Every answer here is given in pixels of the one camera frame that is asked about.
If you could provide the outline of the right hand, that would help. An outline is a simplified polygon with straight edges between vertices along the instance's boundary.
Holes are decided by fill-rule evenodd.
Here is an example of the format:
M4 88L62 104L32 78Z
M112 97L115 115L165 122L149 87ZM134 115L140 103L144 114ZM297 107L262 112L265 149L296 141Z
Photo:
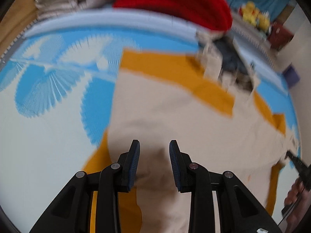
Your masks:
M285 232L293 232L310 207L310 191L305 188L300 178L297 178L293 183L284 200L284 205L292 204L295 205L295 208L286 219L287 227Z

